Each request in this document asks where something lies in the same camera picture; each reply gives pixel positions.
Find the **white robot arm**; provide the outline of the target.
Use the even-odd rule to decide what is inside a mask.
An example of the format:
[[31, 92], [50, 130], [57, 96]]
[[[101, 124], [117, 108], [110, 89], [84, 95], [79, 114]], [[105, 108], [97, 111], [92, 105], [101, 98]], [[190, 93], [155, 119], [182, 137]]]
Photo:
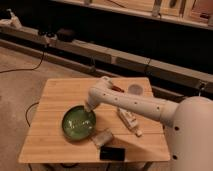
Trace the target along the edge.
[[87, 111], [101, 103], [117, 106], [172, 129], [171, 171], [213, 171], [213, 100], [193, 96], [170, 100], [121, 93], [107, 76], [88, 90]]

